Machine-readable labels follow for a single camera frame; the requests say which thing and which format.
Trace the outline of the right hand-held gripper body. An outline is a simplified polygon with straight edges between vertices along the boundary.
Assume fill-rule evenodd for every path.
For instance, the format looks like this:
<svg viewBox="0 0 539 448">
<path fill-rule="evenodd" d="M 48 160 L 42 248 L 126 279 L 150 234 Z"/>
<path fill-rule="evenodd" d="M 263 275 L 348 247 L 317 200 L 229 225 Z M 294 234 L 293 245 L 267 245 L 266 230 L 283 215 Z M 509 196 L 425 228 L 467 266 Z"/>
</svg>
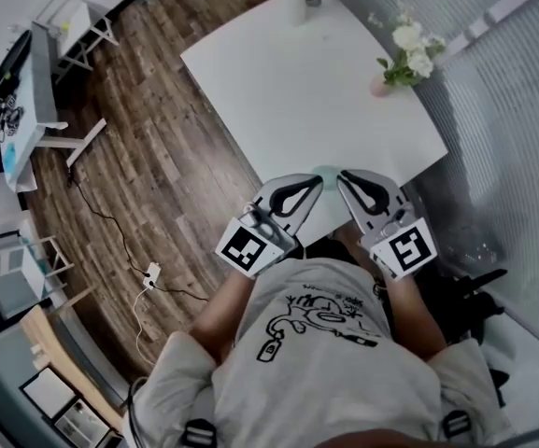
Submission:
<svg viewBox="0 0 539 448">
<path fill-rule="evenodd" d="M 415 273 L 437 256 L 426 219 L 417 217 L 410 203 L 365 234 L 360 245 L 393 280 Z"/>
</svg>

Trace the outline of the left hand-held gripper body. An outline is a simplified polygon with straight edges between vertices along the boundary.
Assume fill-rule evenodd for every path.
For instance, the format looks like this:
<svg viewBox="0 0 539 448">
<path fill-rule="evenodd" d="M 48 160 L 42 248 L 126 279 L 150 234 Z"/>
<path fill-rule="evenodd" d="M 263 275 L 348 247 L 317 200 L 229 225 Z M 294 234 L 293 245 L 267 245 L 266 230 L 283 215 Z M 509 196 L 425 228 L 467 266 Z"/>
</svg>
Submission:
<svg viewBox="0 0 539 448">
<path fill-rule="evenodd" d="M 215 253 L 248 278 L 280 262 L 298 243 L 266 211 L 248 203 L 240 217 L 233 217 Z"/>
</svg>

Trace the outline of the translucent green cup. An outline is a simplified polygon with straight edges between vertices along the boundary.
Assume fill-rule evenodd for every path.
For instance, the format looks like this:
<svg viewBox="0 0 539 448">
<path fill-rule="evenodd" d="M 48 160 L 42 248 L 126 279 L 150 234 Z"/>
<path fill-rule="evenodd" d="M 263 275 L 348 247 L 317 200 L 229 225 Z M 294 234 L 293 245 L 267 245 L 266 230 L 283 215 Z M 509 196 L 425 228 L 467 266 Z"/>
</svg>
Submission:
<svg viewBox="0 0 539 448">
<path fill-rule="evenodd" d="M 341 168 L 332 165 L 320 165 L 311 170 L 312 175 L 320 176 L 325 191 L 336 191 Z"/>
</svg>

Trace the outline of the person's right forearm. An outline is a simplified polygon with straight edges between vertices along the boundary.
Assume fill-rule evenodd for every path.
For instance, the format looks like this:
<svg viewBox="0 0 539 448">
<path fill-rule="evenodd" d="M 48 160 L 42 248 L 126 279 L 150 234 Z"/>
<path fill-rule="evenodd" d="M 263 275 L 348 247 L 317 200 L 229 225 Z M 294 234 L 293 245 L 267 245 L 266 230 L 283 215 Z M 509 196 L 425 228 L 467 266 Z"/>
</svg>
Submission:
<svg viewBox="0 0 539 448">
<path fill-rule="evenodd" d="M 412 275 L 395 279 L 382 262 L 377 264 L 390 300 L 395 336 L 400 345 L 423 360 L 447 348 L 447 341 Z"/>
</svg>

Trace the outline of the person's left forearm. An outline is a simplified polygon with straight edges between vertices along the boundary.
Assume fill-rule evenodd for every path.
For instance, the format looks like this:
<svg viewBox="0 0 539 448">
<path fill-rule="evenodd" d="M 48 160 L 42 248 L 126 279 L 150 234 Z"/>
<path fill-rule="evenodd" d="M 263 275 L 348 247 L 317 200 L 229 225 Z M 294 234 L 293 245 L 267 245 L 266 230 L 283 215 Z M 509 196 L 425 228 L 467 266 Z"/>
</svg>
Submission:
<svg viewBox="0 0 539 448">
<path fill-rule="evenodd" d="M 231 271 L 224 283 L 194 320 L 189 334 L 221 365 L 235 340 L 255 280 Z"/>
</svg>

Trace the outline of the person's black trousers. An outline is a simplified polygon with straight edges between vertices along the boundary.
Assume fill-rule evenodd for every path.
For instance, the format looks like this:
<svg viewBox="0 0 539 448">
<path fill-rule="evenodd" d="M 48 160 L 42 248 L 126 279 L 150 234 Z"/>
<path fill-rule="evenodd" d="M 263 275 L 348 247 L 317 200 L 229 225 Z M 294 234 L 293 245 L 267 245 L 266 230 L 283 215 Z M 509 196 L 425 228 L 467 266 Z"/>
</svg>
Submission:
<svg viewBox="0 0 539 448">
<path fill-rule="evenodd" d="M 304 249 L 305 259 L 334 259 L 355 266 L 359 262 L 350 254 L 347 247 L 340 241 L 323 237 Z"/>
</svg>

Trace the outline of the black office chair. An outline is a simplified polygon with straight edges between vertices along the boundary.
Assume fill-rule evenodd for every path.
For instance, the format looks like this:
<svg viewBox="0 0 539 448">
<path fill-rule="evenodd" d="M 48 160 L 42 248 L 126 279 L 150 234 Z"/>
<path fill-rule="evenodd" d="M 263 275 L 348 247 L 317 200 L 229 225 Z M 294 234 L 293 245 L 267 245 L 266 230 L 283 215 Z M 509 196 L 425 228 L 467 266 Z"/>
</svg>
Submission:
<svg viewBox="0 0 539 448">
<path fill-rule="evenodd" d="M 443 328 L 449 343 L 473 338 L 479 346 L 483 344 L 485 322 L 491 317 L 502 315 L 504 308 L 482 287 L 506 274 L 506 270 L 497 269 L 476 278 L 464 276 L 454 281 Z"/>
</svg>

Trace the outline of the white power strip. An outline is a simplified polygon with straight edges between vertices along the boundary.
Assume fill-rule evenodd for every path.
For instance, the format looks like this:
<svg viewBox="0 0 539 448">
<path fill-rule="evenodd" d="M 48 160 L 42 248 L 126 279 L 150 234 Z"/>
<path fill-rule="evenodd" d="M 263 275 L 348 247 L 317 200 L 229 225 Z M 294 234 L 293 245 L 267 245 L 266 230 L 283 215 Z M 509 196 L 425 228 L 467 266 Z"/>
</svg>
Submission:
<svg viewBox="0 0 539 448">
<path fill-rule="evenodd" d="M 151 262 L 145 270 L 143 278 L 143 286 L 147 290 L 153 290 L 157 286 L 158 279 L 161 274 L 161 267 L 156 262 Z"/>
</svg>

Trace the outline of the white square table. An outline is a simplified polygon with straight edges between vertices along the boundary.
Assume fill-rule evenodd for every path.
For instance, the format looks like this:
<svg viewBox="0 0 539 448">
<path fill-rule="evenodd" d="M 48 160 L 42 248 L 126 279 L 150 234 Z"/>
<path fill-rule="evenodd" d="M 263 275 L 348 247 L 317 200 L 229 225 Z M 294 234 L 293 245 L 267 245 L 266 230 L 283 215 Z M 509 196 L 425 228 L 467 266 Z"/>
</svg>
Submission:
<svg viewBox="0 0 539 448">
<path fill-rule="evenodd" d="M 319 167 L 367 169 L 404 185 L 447 154 L 417 95 L 370 91 L 385 51 L 340 0 L 293 25 L 268 0 L 182 54 L 261 180 Z"/>
</svg>

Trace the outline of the pink vase with white flowers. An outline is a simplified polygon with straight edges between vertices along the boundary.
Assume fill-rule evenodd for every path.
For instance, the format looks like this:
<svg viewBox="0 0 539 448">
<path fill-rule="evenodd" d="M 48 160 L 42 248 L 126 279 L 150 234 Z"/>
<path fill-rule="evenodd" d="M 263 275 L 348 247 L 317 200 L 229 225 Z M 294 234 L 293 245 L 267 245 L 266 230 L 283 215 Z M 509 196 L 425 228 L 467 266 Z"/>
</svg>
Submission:
<svg viewBox="0 0 539 448">
<path fill-rule="evenodd" d="M 375 97 L 384 97 L 398 88 L 411 88 L 428 79 L 435 68 L 435 59 L 446 49 L 446 40 L 427 32 L 415 19 L 414 9 L 397 2 L 398 15 L 391 26 L 391 39 L 395 47 L 393 58 L 376 58 L 381 72 L 371 82 Z"/>
</svg>

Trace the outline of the grey printed t-shirt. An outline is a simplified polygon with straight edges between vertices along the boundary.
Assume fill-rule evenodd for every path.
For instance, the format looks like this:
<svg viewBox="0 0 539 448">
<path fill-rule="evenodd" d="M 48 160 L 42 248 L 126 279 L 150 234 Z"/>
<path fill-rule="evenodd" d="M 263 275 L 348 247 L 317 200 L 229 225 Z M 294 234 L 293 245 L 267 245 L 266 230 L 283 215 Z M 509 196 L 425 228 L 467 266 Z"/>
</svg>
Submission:
<svg viewBox="0 0 539 448">
<path fill-rule="evenodd" d="M 492 445 L 512 432 L 471 338 L 423 360 L 395 336 L 390 300 L 360 266 L 286 259 L 256 278 L 221 365 L 186 331 L 172 333 L 123 420 L 129 448 L 183 448 L 198 418 L 217 448 Z M 446 439 L 453 410 L 468 440 Z"/>
</svg>

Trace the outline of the wooden table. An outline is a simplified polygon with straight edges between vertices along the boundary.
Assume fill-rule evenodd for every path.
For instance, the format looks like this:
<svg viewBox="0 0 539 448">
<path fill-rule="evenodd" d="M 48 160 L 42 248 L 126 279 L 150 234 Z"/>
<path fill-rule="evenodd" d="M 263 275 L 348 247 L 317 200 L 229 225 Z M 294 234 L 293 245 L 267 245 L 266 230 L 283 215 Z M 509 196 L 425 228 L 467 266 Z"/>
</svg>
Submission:
<svg viewBox="0 0 539 448">
<path fill-rule="evenodd" d="M 80 343 L 86 343 L 80 349 L 87 362 L 86 370 L 79 366 L 78 360 L 72 357 L 60 342 L 51 324 L 56 319 L 67 322 L 70 333 L 75 335 Z M 49 366 L 57 371 L 112 429 L 120 433 L 128 384 L 93 342 L 79 323 L 76 314 L 49 315 L 41 306 L 36 305 L 22 317 L 20 325 L 31 345 L 39 343 L 46 351 L 50 358 Z"/>
</svg>

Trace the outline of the small white box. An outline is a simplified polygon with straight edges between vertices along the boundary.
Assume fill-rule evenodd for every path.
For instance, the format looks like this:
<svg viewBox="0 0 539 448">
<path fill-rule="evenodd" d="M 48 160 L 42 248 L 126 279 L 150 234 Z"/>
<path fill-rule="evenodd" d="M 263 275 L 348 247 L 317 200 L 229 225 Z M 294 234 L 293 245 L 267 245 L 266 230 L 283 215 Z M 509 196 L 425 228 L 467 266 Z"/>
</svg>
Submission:
<svg viewBox="0 0 539 448">
<path fill-rule="evenodd" d="M 50 358 L 42 346 L 37 343 L 31 347 L 33 358 L 33 365 L 37 371 L 42 371 L 50 364 Z"/>
</svg>

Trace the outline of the white chair with wooden legs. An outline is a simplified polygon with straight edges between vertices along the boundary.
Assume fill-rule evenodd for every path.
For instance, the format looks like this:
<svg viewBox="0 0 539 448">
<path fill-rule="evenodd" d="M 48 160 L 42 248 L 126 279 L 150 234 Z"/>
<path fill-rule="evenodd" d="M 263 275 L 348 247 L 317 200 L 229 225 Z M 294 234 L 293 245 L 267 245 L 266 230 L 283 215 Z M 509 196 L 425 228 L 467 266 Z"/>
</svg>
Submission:
<svg viewBox="0 0 539 448">
<path fill-rule="evenodd" d="M 56 236 L 0 249 L 0 278 L 19 273 L 40 301 L 66 287 L 59 276 L 74 266 Z"/>
</svg>

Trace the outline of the grey framed tray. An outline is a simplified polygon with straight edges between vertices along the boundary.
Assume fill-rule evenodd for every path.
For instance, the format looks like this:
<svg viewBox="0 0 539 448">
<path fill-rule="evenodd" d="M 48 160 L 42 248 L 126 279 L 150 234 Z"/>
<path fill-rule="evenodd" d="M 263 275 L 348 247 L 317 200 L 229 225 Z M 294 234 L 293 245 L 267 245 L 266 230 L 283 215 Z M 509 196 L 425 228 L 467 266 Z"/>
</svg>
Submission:
<svg viewBox="0 0 539 448">
<path fill-rule="evenodd" d="M 69 405 L 54 422 L 73 448 L 96 448 L 110 428 L 83 400 Z"/>
</svg>

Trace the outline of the white desk with metal legs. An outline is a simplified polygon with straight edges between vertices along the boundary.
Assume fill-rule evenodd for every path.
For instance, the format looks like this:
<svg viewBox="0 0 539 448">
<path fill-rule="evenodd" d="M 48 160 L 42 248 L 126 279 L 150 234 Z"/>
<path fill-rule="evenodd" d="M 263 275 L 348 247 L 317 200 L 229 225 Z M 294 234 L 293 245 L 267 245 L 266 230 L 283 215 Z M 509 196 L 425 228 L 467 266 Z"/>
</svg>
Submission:
<svg viewBox="0 0 539 448">
<path fill-rule="evenodd" d="M 52 44 L 49 33 L 37 23 L 31 25 L 30 31 L 32 32 L 30 52 L 20 71 L 18 86 L 11 92 L 16 97 L 17 105 L 22 106 L 25 112 L 17 132 L 0 142 L 1 159 L 7 143 L 15 144 L 16 165 L 11 173 L 4 171 L 4 178 L 8 187 L 16 193 L 37 189 L 30 162 L 35 149 L 39 147 L 69 149 L 71 154 L 65 160 L 65 165 L 70 168 L 106 127 L 106 121 L 100 119 L 81 138 L 46 134 L 48 129 L 64 130 L 68 127 L 68 123 L 58 119 L 51 78 Z"/>
</svg>

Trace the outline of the white step stool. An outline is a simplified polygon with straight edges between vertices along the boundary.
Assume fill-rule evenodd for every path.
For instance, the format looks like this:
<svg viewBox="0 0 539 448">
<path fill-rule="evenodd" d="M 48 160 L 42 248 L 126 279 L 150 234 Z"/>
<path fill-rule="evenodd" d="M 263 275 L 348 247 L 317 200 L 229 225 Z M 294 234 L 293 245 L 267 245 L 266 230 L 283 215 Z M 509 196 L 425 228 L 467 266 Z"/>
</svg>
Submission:
<svg viewBox="0 0 539 448">
<path fill-rule="evenodd" d="M 39 0 L 31 20 L 49 33 L 56 84 L 74 67 L 92 71 L 90 54 L 102 42 L 120 44 L 107 9 L 89 0 Z"/>
</svg>

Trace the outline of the tangle of black electronics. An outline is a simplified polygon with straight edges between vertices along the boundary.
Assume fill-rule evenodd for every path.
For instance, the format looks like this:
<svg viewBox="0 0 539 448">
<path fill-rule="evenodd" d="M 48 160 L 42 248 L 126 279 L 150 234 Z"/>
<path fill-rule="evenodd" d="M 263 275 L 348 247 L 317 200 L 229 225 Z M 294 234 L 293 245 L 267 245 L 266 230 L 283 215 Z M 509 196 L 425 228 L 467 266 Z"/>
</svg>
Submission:
<svg viewBox="0 0 539 448">
<path fill-rule="evenodd" d="M 14 94 L 0 95 L 0 142 L 17 132 L 24 112 L 24 108 L 17 105 Z"/>
</svg>

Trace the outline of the black flat panel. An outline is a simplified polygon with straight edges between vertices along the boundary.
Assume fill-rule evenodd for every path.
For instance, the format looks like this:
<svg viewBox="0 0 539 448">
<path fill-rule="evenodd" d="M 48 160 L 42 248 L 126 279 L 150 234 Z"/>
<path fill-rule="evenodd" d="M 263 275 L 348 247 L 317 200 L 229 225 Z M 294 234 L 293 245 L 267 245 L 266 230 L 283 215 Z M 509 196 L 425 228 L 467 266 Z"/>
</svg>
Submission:
<svg viewBox="0 0 539 448">
<path fill-rule="evenodd" d="M 30 52 L 32 32 L 24 31 L 0 63 L 0 94 L 18 86 L 19 74 Z"/>
</svg>

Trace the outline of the white board with black frame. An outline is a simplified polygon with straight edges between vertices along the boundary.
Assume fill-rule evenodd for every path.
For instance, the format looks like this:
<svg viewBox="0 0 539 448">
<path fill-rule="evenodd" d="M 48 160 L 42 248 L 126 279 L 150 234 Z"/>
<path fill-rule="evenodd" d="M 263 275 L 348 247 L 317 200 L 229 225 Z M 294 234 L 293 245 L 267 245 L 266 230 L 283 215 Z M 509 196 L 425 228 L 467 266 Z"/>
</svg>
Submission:
<svg viewBox="0 0 539 448">
<path fill-rule="evenodd" d="M 22 394 L 48 419 L 77 398 L 74 389 L 51 367 L 45 367 L 21 385 Z"/>
</svg>

